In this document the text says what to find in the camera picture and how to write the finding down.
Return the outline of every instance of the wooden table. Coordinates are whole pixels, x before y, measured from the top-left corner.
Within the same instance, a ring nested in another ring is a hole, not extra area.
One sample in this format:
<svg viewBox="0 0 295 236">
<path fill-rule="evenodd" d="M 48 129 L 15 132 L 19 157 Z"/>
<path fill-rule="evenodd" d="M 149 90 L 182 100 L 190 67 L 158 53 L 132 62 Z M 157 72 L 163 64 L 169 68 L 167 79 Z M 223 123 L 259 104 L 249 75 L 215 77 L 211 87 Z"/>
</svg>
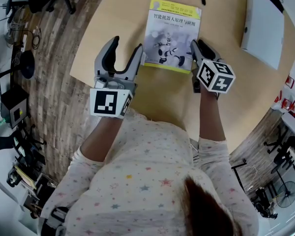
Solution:
<svg viewBox="0 0 295 236">
<path fill-rule="evenodd" d="M 230 91 L 219 98 L 223 127 L 232 152 L 256 127 L 283 86 L 295 59 L 295 27 L 284 12 L 284 45 L 279 69 L 271 69 L 240 48 L 246 0 L 170 0 L 202 9 L 199 36 L 214 47 L 236 74 Z M 94 60 L 104 44 L 119 35 L 115 67 L 123 70 L 133 49 L 143 43 L 150 0 L 103 0 L 75 56 L 70 75 L 94 86 Z M 141 66 L 131 107 L 153 120 L 174 123 L 192 139 L 199 135 L 200 95 L 191 74 Z"/>
</svg>

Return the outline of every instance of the forearm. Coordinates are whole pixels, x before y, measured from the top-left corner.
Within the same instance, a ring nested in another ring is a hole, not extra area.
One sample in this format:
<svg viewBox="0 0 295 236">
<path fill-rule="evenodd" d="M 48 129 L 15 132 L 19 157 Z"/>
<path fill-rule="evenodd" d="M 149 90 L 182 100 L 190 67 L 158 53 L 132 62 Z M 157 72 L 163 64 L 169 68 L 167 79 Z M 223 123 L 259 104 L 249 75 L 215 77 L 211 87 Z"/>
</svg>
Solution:
<svg viewBox="0 0 295 236">
<path fill-rule="evenodd" d="M 102 118 L 81 145 L 82 154 L 96 162 L 103 162 L 122 124 L 122 119 Z"/>
<path fill-rule="evenodd" d="M 215 93 L 201 85 L 200 137 L 213 141 L 224 141 L 225 135 L 218 110 Z"/>
</svg>

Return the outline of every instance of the black cable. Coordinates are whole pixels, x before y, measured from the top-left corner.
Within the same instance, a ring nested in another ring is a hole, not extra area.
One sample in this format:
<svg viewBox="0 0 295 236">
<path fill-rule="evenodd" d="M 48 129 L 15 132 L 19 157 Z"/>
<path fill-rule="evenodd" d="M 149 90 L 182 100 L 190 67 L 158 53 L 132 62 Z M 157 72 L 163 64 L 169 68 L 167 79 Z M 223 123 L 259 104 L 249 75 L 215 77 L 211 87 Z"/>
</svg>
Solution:
<svg viewBox="0 0 295 236">
<path fill-rule="evenodd" d="M 39 28 L 39 34 L 34 34 L 33 32 L 31 32 L 28 29 L 10 29 L 12 31 L 28 31 L 32 34 L 32 39 L 31 39 L 31 46 L 34 50 L 38 49 L 39 43 L 40 43 L 40 39 L 41 39 L 41 29 Z"/>
</svg>

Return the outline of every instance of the book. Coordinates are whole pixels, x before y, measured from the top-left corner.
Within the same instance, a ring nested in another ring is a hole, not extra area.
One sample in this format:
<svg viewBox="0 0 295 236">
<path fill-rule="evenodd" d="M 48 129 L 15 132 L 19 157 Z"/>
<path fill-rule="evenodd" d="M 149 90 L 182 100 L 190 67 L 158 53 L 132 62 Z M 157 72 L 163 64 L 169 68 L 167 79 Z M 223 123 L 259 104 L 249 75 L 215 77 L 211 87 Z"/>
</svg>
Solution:
<svg viewBox="0 0 295 236">
<path fill-rule="evenodd" d="M 190 73 L 190 44 L 197 40 L 201 10 L 180 3 L 152 0 L 143 43 L 146 66 Z"/>
</svg>

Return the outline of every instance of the floor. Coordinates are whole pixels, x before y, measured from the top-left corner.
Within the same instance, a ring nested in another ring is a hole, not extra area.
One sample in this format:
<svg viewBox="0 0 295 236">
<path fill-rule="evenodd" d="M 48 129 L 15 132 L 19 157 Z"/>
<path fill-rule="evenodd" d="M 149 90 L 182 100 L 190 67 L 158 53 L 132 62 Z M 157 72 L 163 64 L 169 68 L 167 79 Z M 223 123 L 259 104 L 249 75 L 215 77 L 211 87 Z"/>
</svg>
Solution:
<svg viewBox="0 0 295 236">
<path fill-rule="evenodd" d="M 72 62 L 83 34 L 101 0 L 74 0 L 76 12 L 69 15 L 63 0 L 58 0 L 52 13 L 36 13 L 30 27 L 38 25 L 42 38 L 33 50 L 36 62 L 34 78 L 25 80 L 19 73 L 15 81 L 30 93 L 31 121 L 36 125 L 36 136 L 47 141 L 43 148 L 46 174 L 59 182 L 67 171 L 73 152 L 90 133 L 96 121 L 89 115 L 90 87 L 69 75 Z M 246 193 L 252 197 L 256 188 L 276 176 L 275 153 L 269 155 L 263 142 L 276 140 L 277 125 L 283 125 L 281 114 L 269 110 L 260 124 L 231 154 L 231 165 L 242 163 L 238 169 Z"/>
</svg>

